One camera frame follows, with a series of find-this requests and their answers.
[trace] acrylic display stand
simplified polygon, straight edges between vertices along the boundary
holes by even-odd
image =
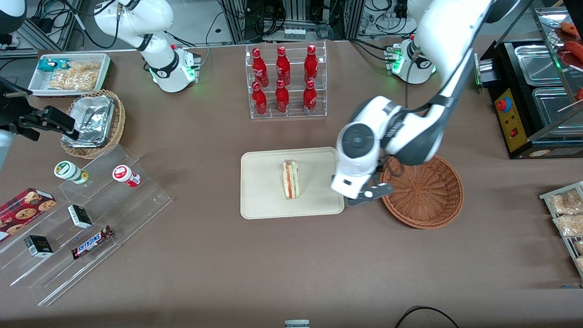
[[[140,175],[137,187],[113,180],[111,172],[121,164]],[[0,243],[0,268],[12,286],[29,287],[39,306],[53,303],[172,201],[122,146],[100,155],[84,170],[89,172],[85,184],[62,183],[52,192],[55,207]],[[73,225],[67,211],[71,204],[85,207],[91,228]],[[74,260],[71,250],[107,225],[114,235]],[[31,256],[23,240],[28,235],[45,236],[54,254],[46,259]]]
[[[556,195],[556,194],[564,193],[565,191],[573,190],[573,189],[577,191],[577,193],[579,194],[579,197],[583,200],[583,182],[574,183],[574,184],[571,184],[567,187],[563,187],[563,188],[560,188],[560,189],[557,189],[557,190],[554,190],[554,191],[551,191],[549,193],[542,194],[539,196],[540,199],[545,201],[545,204],[547,205],[547,208],[549,209],[550,214],[553,216],[553,223],[555,223],[555,225],[557,224],[557,218],[559,216],[561,216],[562,214],[558,214],[556,212],[556,210],[554,209],[554,207],[551,205],[550,197],[553,195]],[[583,239],[582,236],[580,236],[580,237],[563,237],[563,236],[561,236],[561,238],[565,242],[565,245],[567,246],[567,250],[569,251],[569,254],[571,255],[573,262],[575,262],[575,259],[577,257],[583,256],[583,254],[580,254],[579,251],[577,250],[577,248],[575,247],[575,243],[578,242],[579,240]],[[580,268],[577,264],[575,264],[575,267],[577,268],[577,271],[579,271],[579,276],[583,279],[582,268]]]
[[[316,97],[315,113],[306,115],[304,113],[304,61],[308,53],[308,45],[316,46],[316,57],[318,58],[318,76],[316,78],[314,89],[318,96]],[[278,60],[278,45],[277,44],[254,44],[245,48],[245,71],[247,73],[247,93],[249,94],[249,108],[251,118],[310,118],[317,116],[326,116],[327,114],[327,95],[326,89],[328,87],[326,78],[326,43],[325,42],[305,42],[305,43],[285,43],[286,54],[290,60],[291,69],[291,84],[287,86],[290,94],[290,108],[287,114],[281,114],[276,108],[275,90],[277,89],[276,81],[278,80],[275,62]],[[253,56],[251,50],[259,48],[261,50],[261,57],[267,65],[267,76],[269,78],[269,85],[263,88],[265,96],[267,97],[267,115],[259,116],[255,107],[253,106],[253,98],[251,93],[251,84],[255,81],[253,75]]]

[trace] wicker basket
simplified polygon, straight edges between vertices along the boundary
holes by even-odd
[[[418,166],[404,166],[390,158],[381,182],[394,188],[392,194],[382,198],[389,211],[415,228],[441,228],[453,221],[462,208],[462,182],[454,168],[439,156]]]
[[[65,152],[67,152],[69,155],[75,157],[82,157],[85,159],[94,159],[95,157],[105,152],[107,149],[117,145],[121,139],[121,135],[124,133],[125,124],[124,104],[121,103],[120,99],[115,95],[115,93],[108,90],[100,90],[97,92],[88,93],[86,95],[83,95],[82,97],[97,97],[97,96],[108,96],[115,101],[114,117],[112,118],[111,121],[109,140],[107,144],[101,148],[73,148],[65,145],[61,141],[61,147],[63,147]],[[71,106],[69,106],[67,114],[71,114],[71,110],[73,109],[73,103],[71,104]]]

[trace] table surface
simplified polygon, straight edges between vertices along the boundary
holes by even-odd
[[[415,305],[462,327],[581,327],[583,291],[559,288],[577,272],[538,199],[582,180],[581,160],[509,160],[486,92],[463,93],[438,152],[465,190],[445,228],[410,228],[380,201],[338,215],[241,217],[243,154],[334,146],[363,99],[404,102],[405,84],[384,63],[348,42],[327,45],[328,116],[291,122],[251,121],[244,46],[212,48],[200,83],[176,94],[152,83],[139,53],[109,53],[106,87],[127,111],[121,144],[175,200],[48,307],[0,276],[2,327],[272,328],[302,318],[314,328],[392,327]],[[438,85],[432,76],[410,86],[410,106]],[[37,107],[70,103],[31,97]],[[87,163],[66,155],[58,134],[17,138],[0,201],[26,187],[55,189],[62,180],[52,168],[64,159]],[[448,327],[431,313],[406,324]]]

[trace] sausage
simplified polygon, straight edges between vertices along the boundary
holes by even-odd
[[[575,41],[565,42],[565,50],[569,51],[583,62],[583,44]]]
[[[572,36],[580,37],[579,31],[572,23],[561,22],[561,30],[569,33]]]

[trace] red bottle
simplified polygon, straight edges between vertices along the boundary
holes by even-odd
[[[308,56],[304,61],[304,80],[307,83],[310,79],[316,80],[318,76],[318,58],[316,58],[316,46],[308,46]]]
[[[292,74],[290,72],[290,60],[286,56],[286,47],[278,47],[278,61],[275,63],[278,69],[278,79],[282,79],[285,85],[290,85],[292,82]]]
[[[269,85],[269,78],[267,77],[267,65],[265,61],[261,58],[261,51],[259,48],[255,48],[253,53],[253,75],[255,75],[255,80],[258,81],[263,88]]]
[[[314,90],[314,80],[309,80],[305,84],[304,90],[304,113],[312,115],[316,111],[316,90]]]
[[[278,89],[275,90],[275,99],[278,102],[278,111],[286,114],[290,108],[290,93],[286,89],[286,84],[282,79],[278,80]]]
[[[251,86],[253,87],[253,93],[251,94],[251,97],[253,98],[253,105],[255,106],[257,115],[267,115],[267,98],[261,90],[261,85],[259,85],[259,82],[253,81]]]

